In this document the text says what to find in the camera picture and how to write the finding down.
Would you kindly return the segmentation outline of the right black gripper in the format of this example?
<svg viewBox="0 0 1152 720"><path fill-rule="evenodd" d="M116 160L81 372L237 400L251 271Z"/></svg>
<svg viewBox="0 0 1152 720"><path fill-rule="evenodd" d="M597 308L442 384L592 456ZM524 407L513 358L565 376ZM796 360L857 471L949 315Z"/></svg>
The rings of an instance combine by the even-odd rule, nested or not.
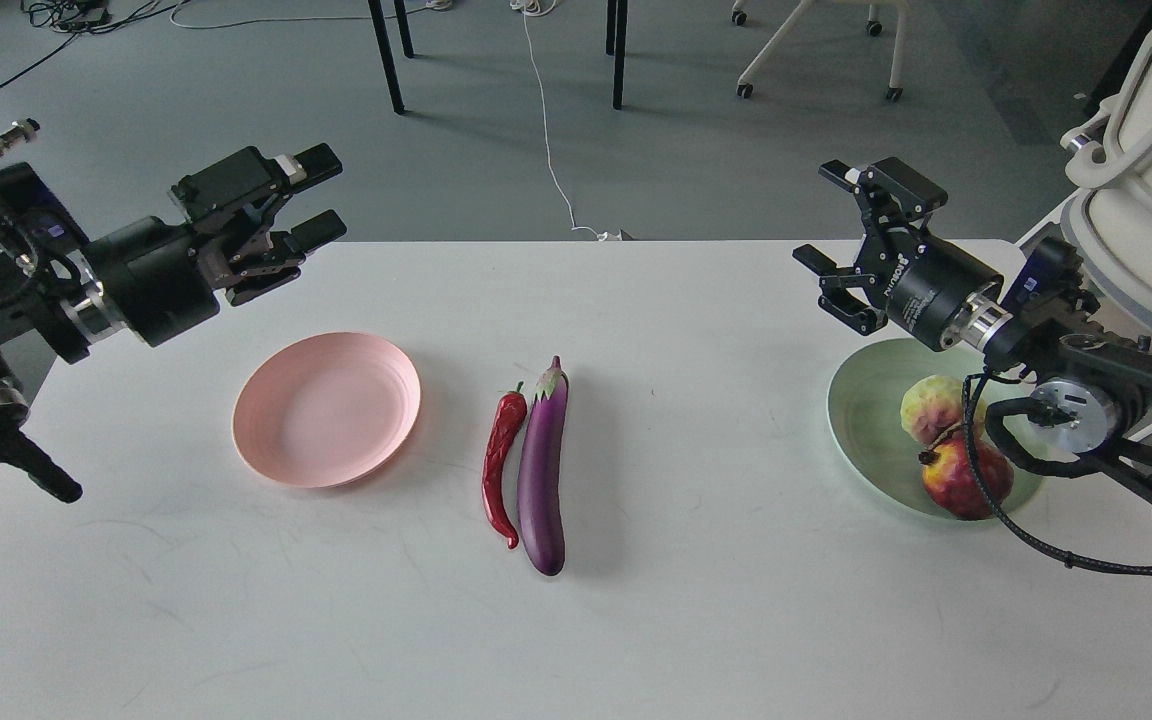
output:
<svg viewBox="0 0 1152 720"><path fill-rule="evenodd" d="M933 351L960 342L973 311L1000 300L1002 275L955 243L929 232L948 194L897 158L867 167L829 160L818 167L852 197L867 243L867 272L841 268L817 247L796 247L791 258L817 275L818 306L847 328L869 336L888 320ZM852 290L867 291L867 301Z"/></svg>

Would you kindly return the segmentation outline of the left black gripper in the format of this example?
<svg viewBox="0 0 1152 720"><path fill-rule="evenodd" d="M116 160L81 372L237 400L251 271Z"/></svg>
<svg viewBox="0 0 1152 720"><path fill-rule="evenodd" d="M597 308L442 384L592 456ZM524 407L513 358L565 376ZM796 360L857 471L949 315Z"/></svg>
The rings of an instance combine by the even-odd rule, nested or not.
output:
<svg viewBox="0 0 1152 720"><path fill-rule="evenodd" d="M291 196L342 172L326 143L274 158L248 146L179 179L170 197L191 223L228 223L247 209L257 218L282 209ZM229 256L225 300L241 306L296 281L308 256L346 232L338 211L326 210L291 232L259 234ZM147 217L88 243L81 256L111 311L157 347L220 313L218 288L198 270L192 249L182 225Z"/></svg>

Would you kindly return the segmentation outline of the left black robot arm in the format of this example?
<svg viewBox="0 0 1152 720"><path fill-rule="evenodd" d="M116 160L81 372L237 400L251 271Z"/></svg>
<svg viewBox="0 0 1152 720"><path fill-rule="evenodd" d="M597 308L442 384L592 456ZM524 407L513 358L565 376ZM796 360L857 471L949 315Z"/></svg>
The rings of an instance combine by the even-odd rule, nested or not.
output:
<svg viewBox="0 0 1152 720"><path fill-rule="evenodd" d="M37 137L37 120L0 132L0 158ZM157 347L291 283L308 256L343 236L333 210L275 232L294 196L335 179L343 165L326 143L266 158L244 147L172 185L182 223L156 217L88 237L31 165L0 169L0 464L73 503L82 487L23 432L29 404L3 346L37 334L74 364L92 344L131 331Z"/></svg>

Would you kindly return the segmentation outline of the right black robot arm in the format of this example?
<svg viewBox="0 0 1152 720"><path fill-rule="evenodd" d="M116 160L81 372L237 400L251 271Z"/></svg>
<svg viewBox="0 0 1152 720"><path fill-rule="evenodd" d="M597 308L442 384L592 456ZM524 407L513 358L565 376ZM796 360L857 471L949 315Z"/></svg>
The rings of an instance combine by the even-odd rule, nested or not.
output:
<svg viewBox="0 0 1152 720"><path fill-rule="evenodd" d="M1152 350L1093 323L1082 259L1046 237L1015 281L929 232L947 194L897 158L820 165L858 205L861 249L838 265L817 247L794 258L817 276L818 304L867 336L888 324L929 350L973 348L982 367L961 384L969 429L990 382L1032 378L1025 396L986 409L983 429L1011 464L1053 478L1102 473L1152 511Z"/></svg>

